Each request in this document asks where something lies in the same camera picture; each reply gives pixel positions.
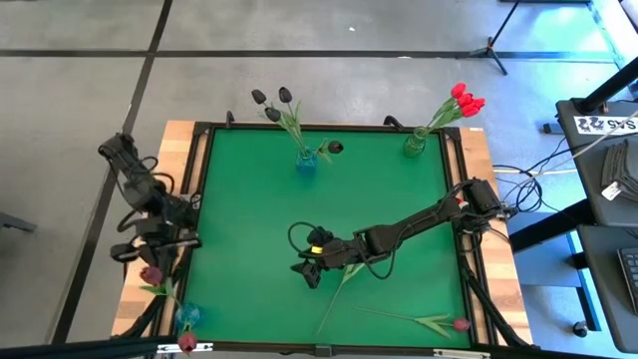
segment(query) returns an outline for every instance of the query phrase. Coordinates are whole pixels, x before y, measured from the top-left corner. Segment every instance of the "tripod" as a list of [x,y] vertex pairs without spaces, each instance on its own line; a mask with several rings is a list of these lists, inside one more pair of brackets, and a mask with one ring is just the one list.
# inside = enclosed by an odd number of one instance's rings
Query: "tripod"
[[478,58],[489,57],[489,58],[492,58],[492,59],[494,59],[496,61],[496,63],[500,67],[500,70],[502,71],[502,73],[504,75],[507,75],[507,70],[505,69],[505,66],[502,65],[502,62],[500,61],[500,59],[498,58],[498,55],[494,51],[494,44],[496,43],[496,40],[498,40],[498,36],[500,36],[500,32],[502,31],[502,29],[507,24],[507,21],[509,21],[509,18],[511,17],[511,14],[513,14],[514,10],[516,10],[516,7],[518,6],[519,2],[520,2],[520,0],[516,0],[516,2],[514,3],[514,6],[511,7],[511,10],[509,10],[509,14],[507,14],[507,17],[505,18],[505,21],[502,22],[502,24],[500,25],[500,28],[498,29],[498,31],[496,31],[496,35],[494,35],[494,37],[490,36],[489,38],[487,38],[487,47],[471,51],[469,53],[468,57],[478,57]]

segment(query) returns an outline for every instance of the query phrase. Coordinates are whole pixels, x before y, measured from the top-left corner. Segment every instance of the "green mat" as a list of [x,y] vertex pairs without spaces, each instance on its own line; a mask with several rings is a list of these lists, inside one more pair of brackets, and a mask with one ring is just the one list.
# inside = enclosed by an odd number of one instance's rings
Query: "green mat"
[[[343,239],[373,224],[393,223],[446,193],[439,138],[422,156],[401,153],[405,135],[305,132],[309,146],[324,138],[345,150],[330,165],[319,160],[313,179],[295,170],[296,150],[283,131],[215,130],[199,220],[203,247],[193,253],[185,300],[205,318],[200,341],[469,347],[466,333],[445,338],[420,324],[354,310],[407,316],[465,317],[452,227],[442,224],[406,241],[394,273],[379,280],[363,268],[347,282],[323,330],[317,328],[342,270],[323,272],[317,289],[289,269],[301,261],[286,231],[298,220]],[[307,247],[308,229],[294,232]],[[385,273],[389,260],[375,264]]]

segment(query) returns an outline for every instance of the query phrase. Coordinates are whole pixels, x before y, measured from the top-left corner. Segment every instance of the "wooden table edge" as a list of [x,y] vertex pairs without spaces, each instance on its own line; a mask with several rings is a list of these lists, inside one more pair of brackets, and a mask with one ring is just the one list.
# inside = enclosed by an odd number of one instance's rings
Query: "wooden table edge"
[[[164,129],[161,145],[159,147],[159,164],[157,171],[168,173],[174,177],[175,191],[179,191],[181,188],[184,168],[188,152],[190,150],[194,128],[195,121],[173,120],[168,121]],[[487,180],[497,193],[497,186],[491,167],[489,150],[487,148],[487,140],[483,129],[460,128],[460,135],[468,177],[476,177],[478,179]],[[205,135],[200,138],[200,143],[205,141],[205,139],[203,139],[204,137]],[[454,182],[458,182],[460,180],[461,173],[457,165],[458,162],[454,151],[454,142],[451,139],[448,139],[447,146],[453,180]],[[196,154],[195,166],[193,167],[193,174],[190,179],[190,193],[192,193],[196,188],[196,180],[198,178],[203,158],[203,146],[199,147],[201,150]],[[502,221],[493,220],[490,224],[492,228],[507,234],[505,224]],[[509,243],[495,233],[487,232],[483,235],[483,242],[480,248],[490,298],[516,333],[523,340],[531,343],[531,332],[525,313],[522,293],[517,280],[513,254],[511,253]],[[474,269],[474,261],[470,260],[470,262]],[[140,260],[130,265],[129,272],[123,286],[118,312],[112,329],[112,335],[117,335],[127,330],[153,299],[152,295],[139,289],[139,286],[142,285],[142,281],[139,278],[139,273],[142,267],[144,267],[144,263]],[[172,301],[168,300],[162,316],[162,322],[159,329],[160,334],[169,333],[172,307]],[[474,295],[473,309],[478,323],[478,342],[487,343],[484,320],[479,321],[480,318],[484,318],[482,308]]]

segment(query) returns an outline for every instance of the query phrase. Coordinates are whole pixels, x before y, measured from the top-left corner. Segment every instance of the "flower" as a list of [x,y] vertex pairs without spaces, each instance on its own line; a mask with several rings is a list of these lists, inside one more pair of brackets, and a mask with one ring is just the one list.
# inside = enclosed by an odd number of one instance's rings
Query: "flower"
[[474,100],[472,99],[472,94],[471,93],[466,93],[464,95],[461,95],[458,99],[457,99],[457,104],[459,104],[459,107],[463,107],[463,106],[467,106],[469,104],[471,104]]
[[279,119],[281,119],[281,113],[277,109],[266,108],[264,112],[266,113],[266,117],[268,118],[268,120],[272,121],[273,123],[277,123]]
[[458,83],[456,84],[454,87],[452,87],[451,93],[452,93],[452,97],[455,99],[458,99],[460,96],[463,95],[463,92],[466,91],[466,84],[464,83]]
[[475,104],[469,104],[467,106],[461,107],[461,113],[464,117],[472,117],[479,113],[479,108],[475,106]]
[[485,106],[485,99],[484,98],[475,99],[474,104],[480,110],[483,106]]
[[177,345],[182,352],[190,354],[197,347],[197,337],[193,332],[186,331],[177,339]]
[[456,331],[468,331],[470,329],[470,321],[465,318],[457,318],[452,322],[452,326]]
[[252,100],[254,100],[257,105],[261,105],[266,102],[266,95],[259,90],[252,90],[250,95],[252,95]]
[[140,272],[140,278],[150,285],[160,285],[163,274],[155,266],[147,266]]
[[331,154],[339,154],[343,151],[343,145],[339,141],[332,141],[328,145],[328,152]]
[[284,104],[287,104],[292,101],[292,94],[285,87],[282,87],[279,89],[279,101],[281,101]]

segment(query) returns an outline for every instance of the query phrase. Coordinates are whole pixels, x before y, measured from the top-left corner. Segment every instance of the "blue vase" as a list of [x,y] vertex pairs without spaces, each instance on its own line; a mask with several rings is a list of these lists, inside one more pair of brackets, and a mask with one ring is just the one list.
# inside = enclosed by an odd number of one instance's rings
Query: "blue vase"
[[302,151],[297,152],[295,166],[302,176],[314,176],[317,171],[317,153],[310,150],[310,148],[306,148],[305,153]]
[[201,310],[195,304],[190,302],[184,304],[175,313],[175,325],[179,330],[182,330],[186,324],[193,328],[201,320]]

